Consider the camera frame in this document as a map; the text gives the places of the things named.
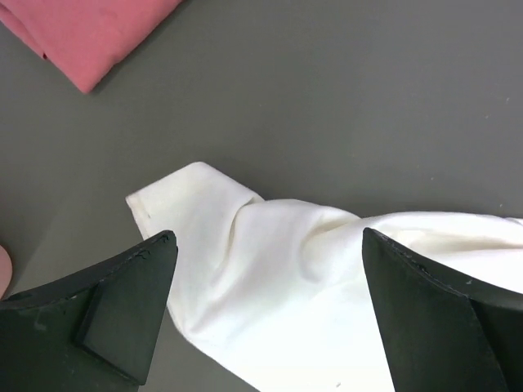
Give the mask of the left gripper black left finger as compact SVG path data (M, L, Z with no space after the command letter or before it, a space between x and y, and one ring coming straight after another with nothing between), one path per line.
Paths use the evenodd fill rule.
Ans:
M1 302L3 391L136 391L146 383L177 262L164 230Z

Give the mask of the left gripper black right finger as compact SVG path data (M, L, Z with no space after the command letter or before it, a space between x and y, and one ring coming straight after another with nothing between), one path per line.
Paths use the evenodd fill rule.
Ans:
M375 229L362 260L397 391L520 391L522 295L421 256Z

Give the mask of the white t shirt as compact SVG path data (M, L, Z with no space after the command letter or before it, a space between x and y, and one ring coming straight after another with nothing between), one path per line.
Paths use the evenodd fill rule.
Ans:
M189 343L260 391L393 388L361 256L365 228L520 292L522 222L455 212L361 218L264 200L206 163L127 196L141 235L170 229L168 311Z

